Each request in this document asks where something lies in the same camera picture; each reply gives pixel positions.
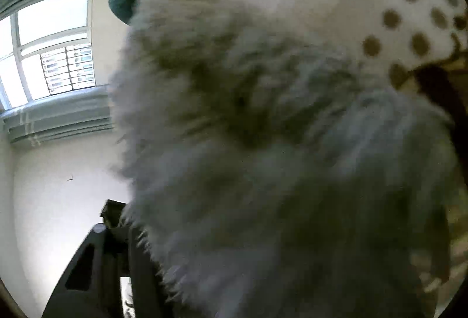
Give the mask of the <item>left green curtain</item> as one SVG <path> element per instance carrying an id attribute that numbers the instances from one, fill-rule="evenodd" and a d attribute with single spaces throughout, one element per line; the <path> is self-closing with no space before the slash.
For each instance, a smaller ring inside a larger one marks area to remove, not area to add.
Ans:
<path id="1" fill-rule="evenodd" d="M 7 110 L 1 113 L 1 128 L 18 148 L 111 130 L 108 87 L 65 92 Z"/>

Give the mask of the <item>grey fluffy pants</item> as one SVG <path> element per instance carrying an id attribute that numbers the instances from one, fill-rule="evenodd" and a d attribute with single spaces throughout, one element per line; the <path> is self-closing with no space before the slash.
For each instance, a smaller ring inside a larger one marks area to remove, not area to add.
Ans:
<path id="1" fill-rule="evenodd" d="M 111 88 L 128 222 L 203 317 L 423 317 L 448 116 L 248 0 L 138 0 Z"/>

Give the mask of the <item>window with security bars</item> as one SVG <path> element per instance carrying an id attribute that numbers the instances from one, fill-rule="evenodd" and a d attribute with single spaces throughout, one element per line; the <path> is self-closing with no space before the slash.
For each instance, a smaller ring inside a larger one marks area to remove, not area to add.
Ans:
<path id="1" fill-rule="evenodd" d="M 96 85 L 92 0 L 44 0 L 1 19 L 1 109 Z"/>

